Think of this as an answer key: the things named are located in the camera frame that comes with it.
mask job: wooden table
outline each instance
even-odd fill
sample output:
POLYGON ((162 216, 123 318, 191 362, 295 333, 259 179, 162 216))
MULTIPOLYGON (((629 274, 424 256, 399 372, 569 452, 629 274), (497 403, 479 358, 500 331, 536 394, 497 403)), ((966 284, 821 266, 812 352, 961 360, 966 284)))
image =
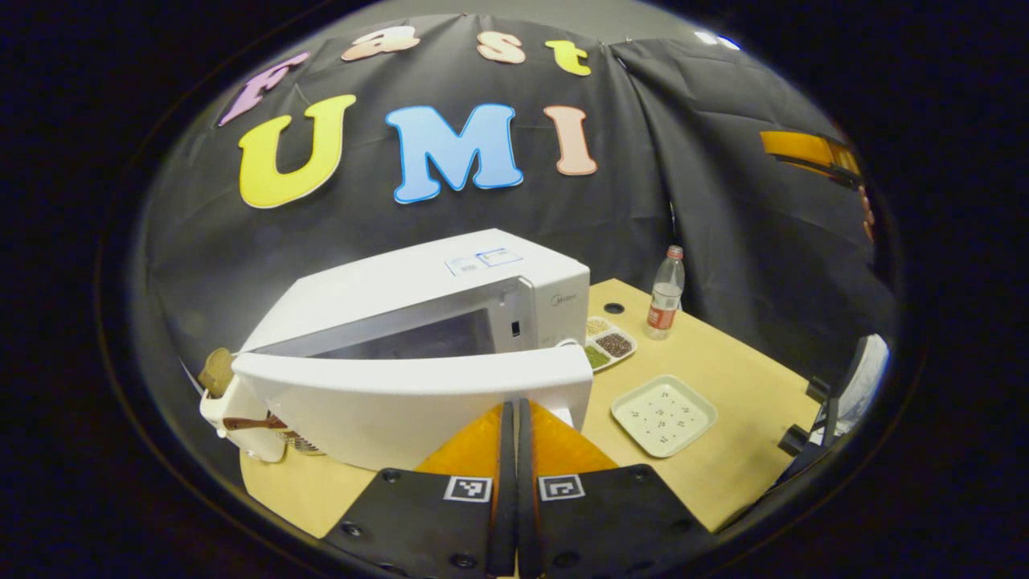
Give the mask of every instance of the wooden table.
MULTIPOLYGON (((616 279, 590 287, 590 316, 601 316, 632 335, 638 350, 594 378, 582 434, 619 466, 651 465, 710 530, 717 530, 761 496, 789 465, 777 446, 791 425, 811 425, 818 404, 807 381, 772 359, 683 313, 669 338, 643 334, 650 298, 616 279), (605 304, 625 306, 609 315, 605 304), (653 377, 672 374, 718 409, 711 429, 668 459, 646 455, 611 417, 611 403, 653 377)), ((247 492, 315 537, 323 537, 375 472, 287 449, 276 464, 240 454, 247 492)))

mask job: white microwave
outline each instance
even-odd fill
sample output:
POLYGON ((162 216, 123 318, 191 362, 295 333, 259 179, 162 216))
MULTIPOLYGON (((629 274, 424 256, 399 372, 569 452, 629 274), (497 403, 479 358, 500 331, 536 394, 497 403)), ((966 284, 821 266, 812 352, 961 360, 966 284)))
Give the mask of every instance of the white microwave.
POLYGON ((523 397, 581 429, 589 286, 584 264, 496 228, 316 273, 257 325, 201 413, 255 459, 279 461, 283 437, 239 425, 271 412, 294 442, 372 470, 414 469, 523 397))

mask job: letter cutout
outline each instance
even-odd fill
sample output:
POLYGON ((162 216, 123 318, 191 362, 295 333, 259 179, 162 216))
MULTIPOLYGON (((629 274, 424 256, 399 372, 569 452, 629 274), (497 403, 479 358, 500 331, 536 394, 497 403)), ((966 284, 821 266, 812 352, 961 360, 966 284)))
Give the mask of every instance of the letter cutout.
POLYGON ((480 55, 497 62, 520 64, 525 62, 525 52, 519 46, 522 41, 503 32, 484 32, 477 36, 481 44, 476 47, 480 55))
POLYGON ((478 154, 478 172, 472 182, 480 188, 497 188, 522 182, 514 166, 510 119, 514 109, 501 104, 475 107, 461 130, 450 124, 431 106, 400 108, 386 115, 386 122, 400 135, 403 182, 393 191, 397 203, 425 201, 439 194, 439 181, 429 176, 429 159, 454 190, 464 188, 471 162, 478 154))
POLYGON ((546 46, 554 48, 554 60, 558 66, 572 74, 579 76, 590 76, 590 67, 579 64, 579 59, 587 58, 586 50, 575 47, 575 43, 569 40, 547 40, 546 46))
POLYGON ((348 48, 341 58, 348 62, 357 61, 374 57, 379 52, 406 50, 421 41, 420 38, 415 38, 415 27, 413 26, 384 28, 354 40, 354 45, 348 48))
POLYGON ((282 174, 276 167, 279 135, 289 125, 288 114, 262 122, 240 139, 240 193, 251 207, 271 209, 299 198, 322 185, 336 167, 343 153, 343 113, 357 102, 354 95, 343 95, 316 102, 304 111, 314 118, 311 158, 292 173, 282 174))
POLYGON ((548 106, 543 114, 554 120, 561 145, 558 171, 565 175, 589 175, 597 171, 597 161, 590 156, 590 149, 582 133, 586 113, 571 106, 548 106))
POLYGON ((271 91, 274 88, 275 85, 278 84, 284 76, 286 76, 290 67, 297 66, 308 60, 309 56, 311 56, 311 52, 301 52, 288 61, 284 61, 273 66, 257 76, 254 76, 250 80, 247 80, 247 83, 243 85, 243 91, 240 93, 240 96, 236 97, 236 102, 233 103, 233 108, 228 109, 228 112, 221 117, 221 120, 218 122, 218 126, 223 126, 233 118, 236 118, 237 116, 257 106, 257 103, 259 103, 261 98, 263 98, 261 97, 262 91, 271 91))

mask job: microwave door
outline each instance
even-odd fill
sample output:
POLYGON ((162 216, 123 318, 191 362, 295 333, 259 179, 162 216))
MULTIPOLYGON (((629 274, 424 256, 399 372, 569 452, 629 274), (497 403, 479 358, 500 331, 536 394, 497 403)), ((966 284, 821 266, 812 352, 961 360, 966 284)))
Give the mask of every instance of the microwave door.
POLYGON ((528 398, 586 419, 593 370, 578 345, 417 360, 241 354, 233 371, 276 417, 332 459, 414 469, 497 404, 528 398))

